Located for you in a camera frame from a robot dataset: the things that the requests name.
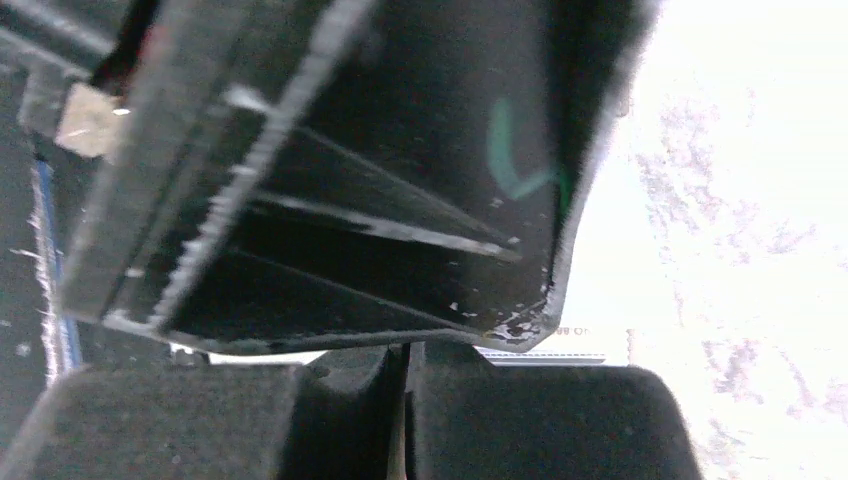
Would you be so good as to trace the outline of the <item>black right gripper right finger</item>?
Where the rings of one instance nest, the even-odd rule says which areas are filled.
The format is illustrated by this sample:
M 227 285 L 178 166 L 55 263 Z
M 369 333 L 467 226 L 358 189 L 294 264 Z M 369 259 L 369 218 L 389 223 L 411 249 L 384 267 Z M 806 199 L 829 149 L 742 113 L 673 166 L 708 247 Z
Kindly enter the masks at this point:
M 416 479 L 697 479 L 679 406 L 634 367 L 496 366 L 468 345 L 410 350 Z

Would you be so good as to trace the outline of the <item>grey leather card holder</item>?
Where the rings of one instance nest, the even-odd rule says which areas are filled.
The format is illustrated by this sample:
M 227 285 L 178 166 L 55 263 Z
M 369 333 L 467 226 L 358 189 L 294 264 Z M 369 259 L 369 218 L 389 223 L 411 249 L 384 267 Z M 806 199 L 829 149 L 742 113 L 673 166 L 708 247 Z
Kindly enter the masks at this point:
M 498 366 L 626 366 L 630 363 L 629 340 L 630 335 L 625 329 L 603 328 L 594 331 L 588 327 L 561 326 L 554 334 L 524 353 L 480 346 L 476 350 L 490 363 Z M 179 344 L 172 344 L 170 353 L 171 359 L 180 365 L 305 365 L 325 354 L 319 350 L 235 356 L 206 353 Z

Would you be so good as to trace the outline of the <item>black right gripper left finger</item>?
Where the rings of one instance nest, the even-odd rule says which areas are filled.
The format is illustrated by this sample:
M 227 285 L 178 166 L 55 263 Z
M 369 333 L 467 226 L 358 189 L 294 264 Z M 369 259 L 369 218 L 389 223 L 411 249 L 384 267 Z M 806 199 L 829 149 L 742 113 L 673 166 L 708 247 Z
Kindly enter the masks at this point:
M 102 369 L 59 380 L 5 479 L 382 479 L 405 383 L 397 348 L 304 365 Z

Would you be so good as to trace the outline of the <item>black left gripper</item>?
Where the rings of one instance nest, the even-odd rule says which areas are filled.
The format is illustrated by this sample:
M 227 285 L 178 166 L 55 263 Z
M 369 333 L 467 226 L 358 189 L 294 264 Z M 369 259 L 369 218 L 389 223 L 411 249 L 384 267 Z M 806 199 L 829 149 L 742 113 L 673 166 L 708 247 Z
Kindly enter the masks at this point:
M 128 332 L 297 332 L 315 282 L 253 251 L 249 204 L 318 93 L 314 1 L 5 1 L 20 112 L 63 173 L 57 295 Z

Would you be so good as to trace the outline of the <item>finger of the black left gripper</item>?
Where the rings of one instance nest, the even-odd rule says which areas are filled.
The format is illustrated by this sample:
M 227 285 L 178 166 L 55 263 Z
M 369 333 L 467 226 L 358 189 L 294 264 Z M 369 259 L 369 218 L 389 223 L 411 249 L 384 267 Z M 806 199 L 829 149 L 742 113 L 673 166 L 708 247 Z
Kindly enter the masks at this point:
M 234 355 L 540 343 L 659 9 L 381 2 L 363 58 L 214 196 L 155 332 Z

